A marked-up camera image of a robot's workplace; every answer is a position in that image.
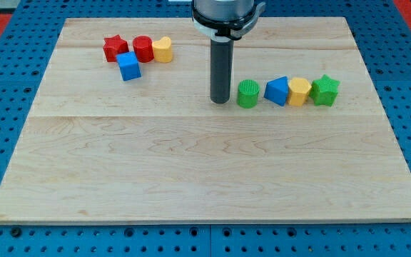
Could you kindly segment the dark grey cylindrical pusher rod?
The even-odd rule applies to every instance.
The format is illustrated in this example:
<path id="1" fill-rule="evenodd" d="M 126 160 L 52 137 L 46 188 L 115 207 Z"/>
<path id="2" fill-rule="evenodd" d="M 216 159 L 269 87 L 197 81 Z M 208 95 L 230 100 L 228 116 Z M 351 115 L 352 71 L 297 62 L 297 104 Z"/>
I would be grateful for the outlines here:
<path id="1" fill-rule="evenodd" d="M 224 104 L 230 98 L 233 41 L 210 41 L 210 99 Z"/>

